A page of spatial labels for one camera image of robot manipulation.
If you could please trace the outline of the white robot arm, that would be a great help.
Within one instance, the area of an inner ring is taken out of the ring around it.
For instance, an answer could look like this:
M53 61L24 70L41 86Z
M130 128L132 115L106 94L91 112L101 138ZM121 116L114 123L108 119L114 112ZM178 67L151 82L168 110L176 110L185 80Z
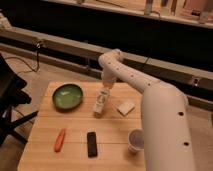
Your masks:
M172 84L124 65L119 49L102 54L98 62L104 86L112 88L119 78L142 94L146 171L196 171L187 96Z

